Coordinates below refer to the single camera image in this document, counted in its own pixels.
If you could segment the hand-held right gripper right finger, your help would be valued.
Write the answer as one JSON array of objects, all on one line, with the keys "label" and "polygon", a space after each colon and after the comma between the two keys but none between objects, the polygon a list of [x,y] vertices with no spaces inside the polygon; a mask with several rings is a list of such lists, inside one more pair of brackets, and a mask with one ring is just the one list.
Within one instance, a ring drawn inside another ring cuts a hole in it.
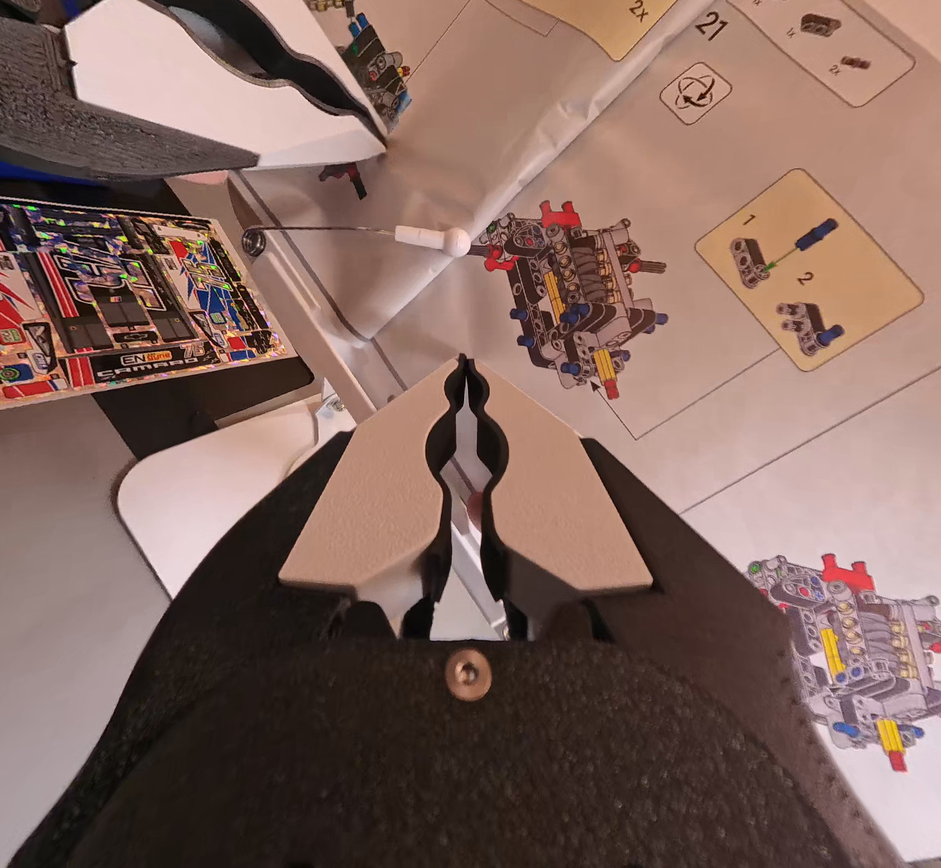
[{"label": "hand-held right gripper right finger", "polygon": [[481,491],[480,560],[509,637],[556,610],[649,592],[653,576],[580,435],[495,370],[468,361]]}]

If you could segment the white book stand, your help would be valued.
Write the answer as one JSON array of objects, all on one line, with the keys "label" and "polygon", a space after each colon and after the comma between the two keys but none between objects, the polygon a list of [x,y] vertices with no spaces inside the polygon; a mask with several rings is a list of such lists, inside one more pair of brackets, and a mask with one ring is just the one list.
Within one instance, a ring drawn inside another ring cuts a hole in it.
[{"label": "white book stand", "polygon": [[276,217],[243,176],[229,175],[232,216],[244,227],[275,226],[266,250],[251,271],[267,277],[276,309],[289,318],[294,346],[313,370],[320,398],[290,392],[235,413],[236,421],[158,451],[134,465],[117,491],[117,512],[150,568],[174,597],[210,549],[255,504],[275,489],[329,439],[351,431],[374,412],[363,389],[366,376],[389,385],[389,400],[406,390],[378,343],[350,333],[331,313],[323,313],[325,294],[302,262],[288,254],[299,241]]}]

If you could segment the holographic sticker sheet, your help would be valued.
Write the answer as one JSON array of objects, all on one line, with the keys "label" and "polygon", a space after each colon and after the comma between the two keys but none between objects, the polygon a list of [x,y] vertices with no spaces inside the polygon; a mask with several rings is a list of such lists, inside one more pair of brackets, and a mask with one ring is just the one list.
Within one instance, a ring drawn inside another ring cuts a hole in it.
[{"label": "holographic sticker sheet", "polygon": [[1,216],[4,409],[287,357],[213,219],[15,197]]}]

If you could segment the lego instruction booklet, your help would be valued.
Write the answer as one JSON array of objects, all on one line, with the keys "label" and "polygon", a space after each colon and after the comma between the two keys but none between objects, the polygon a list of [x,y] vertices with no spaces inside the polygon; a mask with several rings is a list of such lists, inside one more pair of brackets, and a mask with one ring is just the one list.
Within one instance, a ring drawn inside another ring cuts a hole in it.
[{"label": "lego instruction booklet", "polygon": [[331,312],[404,384],[483,360],[622,458],[741,568],[832,553],[876,592],[939,595],[939,60],[862,0],[714,0],[641,58],[528,6],[468,0],[410,86],[368,197],[245,178],[276,222],[629,221],[619,397],[537,367],[507,272],[300,232]]}]

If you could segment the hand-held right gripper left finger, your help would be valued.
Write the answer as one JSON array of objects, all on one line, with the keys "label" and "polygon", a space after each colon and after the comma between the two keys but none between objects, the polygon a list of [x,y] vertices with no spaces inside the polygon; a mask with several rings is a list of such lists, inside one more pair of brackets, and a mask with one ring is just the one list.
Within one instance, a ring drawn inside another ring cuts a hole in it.
[{"label": "hand-held right gripper left finger", "polygon": [[380,607],[429,637],[452,566],[452,496],[466,357],[453,357],[355,428],[278,573],[282,585]]}]

